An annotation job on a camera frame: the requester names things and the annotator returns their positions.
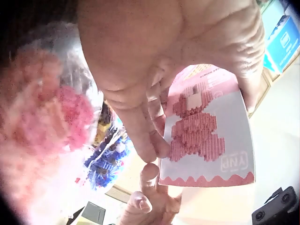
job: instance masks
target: fingernail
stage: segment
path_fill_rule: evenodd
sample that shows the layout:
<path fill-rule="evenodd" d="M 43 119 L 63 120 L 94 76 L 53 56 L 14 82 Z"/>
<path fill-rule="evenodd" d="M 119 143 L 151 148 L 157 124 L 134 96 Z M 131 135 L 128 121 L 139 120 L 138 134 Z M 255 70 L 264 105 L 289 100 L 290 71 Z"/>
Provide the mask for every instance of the fingernail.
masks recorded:
<path fill-rule="evenodd" d="M 254 110 L 255 110 L 255 107 L 249 107 L 249 109 L 248 109 L 248 113 L 253 113 L 253 112 L 254 112 Z"/>
<path fill-rule="evenodd" d="M 140 201 L 139 208 L 141 210 L 149 209 L 148 203 L 145 200 Z"/>

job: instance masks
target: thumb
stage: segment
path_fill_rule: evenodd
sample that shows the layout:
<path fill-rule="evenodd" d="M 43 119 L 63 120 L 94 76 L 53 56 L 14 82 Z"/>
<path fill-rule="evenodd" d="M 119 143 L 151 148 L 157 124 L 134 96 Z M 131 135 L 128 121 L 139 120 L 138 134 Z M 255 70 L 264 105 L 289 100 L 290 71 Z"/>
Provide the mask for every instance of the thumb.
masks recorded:
<path fill-rule="evenodd" d="M 152 211 L 152 205 L 142 192 L 136 191 L 130 196 L 126 211 L 133 214 L 146 214 Z"/>
<path fill-rule="evenodd" d="M 253 76 L 249 78 L 237 77 L 237 80 L 241 93 L 243 95 L 243 99 L 245 101 L 247 111 L 249 113 L 252 113 L 255 110 L 259 95 L 261 72 L 260 74 L 253 74 Z"/>

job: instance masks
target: pink fluffy material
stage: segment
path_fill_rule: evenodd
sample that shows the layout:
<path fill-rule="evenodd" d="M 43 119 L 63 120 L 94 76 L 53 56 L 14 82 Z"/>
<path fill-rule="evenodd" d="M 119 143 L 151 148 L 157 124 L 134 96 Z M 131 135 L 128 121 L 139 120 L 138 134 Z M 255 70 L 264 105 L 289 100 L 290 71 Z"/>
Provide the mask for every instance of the pink fluffy material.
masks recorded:
<path fill-rule="evenodd" d="M 25 213 L 58 171 L 59 155 L 88 138 L 92 106 L 59 86 L 63 65 L 43 50 L 19 52 L 0 81 L 0 175 L 11 206 Z"/>

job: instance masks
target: blue box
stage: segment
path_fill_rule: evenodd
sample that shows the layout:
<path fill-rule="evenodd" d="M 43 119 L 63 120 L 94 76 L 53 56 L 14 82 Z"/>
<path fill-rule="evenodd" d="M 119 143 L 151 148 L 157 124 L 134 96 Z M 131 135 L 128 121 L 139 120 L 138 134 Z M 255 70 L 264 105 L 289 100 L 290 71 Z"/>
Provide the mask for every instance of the blue box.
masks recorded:
<path fill-rule="evenodd" d="M 300 33 L 291 16 L 282 16 L 266 40 L 264 67 L 282 73 L 299 47 Z"/>

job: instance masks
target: cardboard box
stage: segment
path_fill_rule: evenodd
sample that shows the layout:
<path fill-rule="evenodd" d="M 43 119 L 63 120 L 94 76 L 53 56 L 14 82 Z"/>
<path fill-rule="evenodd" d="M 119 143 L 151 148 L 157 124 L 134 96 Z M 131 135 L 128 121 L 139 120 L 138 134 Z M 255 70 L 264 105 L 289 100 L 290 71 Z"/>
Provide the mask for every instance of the cardboard box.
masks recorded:
<path fill-rule="evenodd" d="M 262 13 L 265 28 L 265 41 L 270 37 L 278 21 L 284 15 L 284 8 L 279 0 L 272 0 Z"/>
<path fill-rule="evenodd" d="M 282 74 L 299 48 L 300 34 L 291 16 L 282 16 L 266 40 L 264 67 Z"/>

